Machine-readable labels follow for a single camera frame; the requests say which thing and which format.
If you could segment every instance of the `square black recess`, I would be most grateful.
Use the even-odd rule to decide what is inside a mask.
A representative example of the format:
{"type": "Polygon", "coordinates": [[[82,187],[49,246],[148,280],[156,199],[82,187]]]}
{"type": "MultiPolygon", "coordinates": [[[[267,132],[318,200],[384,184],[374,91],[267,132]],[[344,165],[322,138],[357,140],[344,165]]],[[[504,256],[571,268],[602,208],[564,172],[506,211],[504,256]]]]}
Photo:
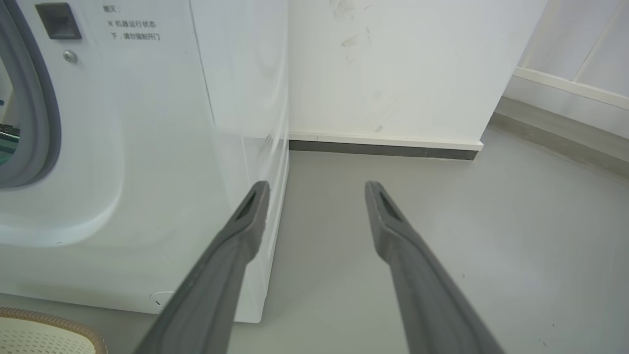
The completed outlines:
{"type": "Polygon", "coordinates": [[[50,39],[81,39],[68,3],[37,4],[35,8],[50,39]]]}

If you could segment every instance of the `white wall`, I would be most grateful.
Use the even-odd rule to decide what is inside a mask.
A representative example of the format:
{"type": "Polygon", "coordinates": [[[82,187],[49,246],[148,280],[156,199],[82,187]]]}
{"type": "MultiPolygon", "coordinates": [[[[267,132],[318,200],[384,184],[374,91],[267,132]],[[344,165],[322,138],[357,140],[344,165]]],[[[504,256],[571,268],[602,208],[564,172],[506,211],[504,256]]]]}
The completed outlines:
{"type": "Polygon", "coordinates": [[[293,139],[480,149],[546,0],[293,0],[293,139]]]}
{"type": "Polygon", "coordinates": [[[629,138],[627,2],[550,0],[516,75],[555,87],[514,77],[504,95],[629,138]]]}

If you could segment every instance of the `black baseboard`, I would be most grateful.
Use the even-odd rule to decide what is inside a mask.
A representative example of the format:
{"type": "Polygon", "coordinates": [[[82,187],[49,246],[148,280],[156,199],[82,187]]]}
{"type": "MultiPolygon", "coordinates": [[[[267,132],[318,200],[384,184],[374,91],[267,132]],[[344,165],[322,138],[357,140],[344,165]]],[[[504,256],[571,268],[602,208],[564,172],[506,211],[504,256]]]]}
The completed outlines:
{"type": "Polygon", "coordinates": [[[436,149],[432,147],[389,146],[370,144],[348,144],[344,142],[324,142],[290,140],[290,150],[340,152],[343,154],[427,157],[434,159],[473,160],[478,151],[436,149]]]}

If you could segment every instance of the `brown braided rim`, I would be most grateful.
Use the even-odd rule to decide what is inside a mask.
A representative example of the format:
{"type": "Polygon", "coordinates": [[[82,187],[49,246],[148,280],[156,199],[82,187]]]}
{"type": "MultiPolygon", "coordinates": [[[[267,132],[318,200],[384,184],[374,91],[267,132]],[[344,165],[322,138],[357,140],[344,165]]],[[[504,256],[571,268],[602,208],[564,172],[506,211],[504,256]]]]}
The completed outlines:
{"type": "Polygon", "coordinates": [[[67,331],[80,334],[92,342],[92,344],[94,345],[94,349],[96,350],[96,354],[107,354],[107,346],[105,345],[103,337],[101,337],[98,332],[86,326],[85,324],[53,315],[43,314],[41,312],[12,309],[10,307],[0,307],[0,317],[23,319],[26,321],[43,323],[49,326],[65,329],[67,331]]]}

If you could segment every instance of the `washing machine door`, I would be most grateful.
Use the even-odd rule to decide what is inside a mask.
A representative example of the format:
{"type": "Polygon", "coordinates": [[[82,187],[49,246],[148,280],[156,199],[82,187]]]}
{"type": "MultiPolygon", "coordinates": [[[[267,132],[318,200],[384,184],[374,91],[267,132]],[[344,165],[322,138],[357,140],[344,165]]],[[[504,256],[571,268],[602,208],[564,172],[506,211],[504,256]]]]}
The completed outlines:
{"type": "Polygon", "coordinates": [[[14,0],[0,3],[0,188],[37,182],[60,147],[55,91],[14,0]]]}

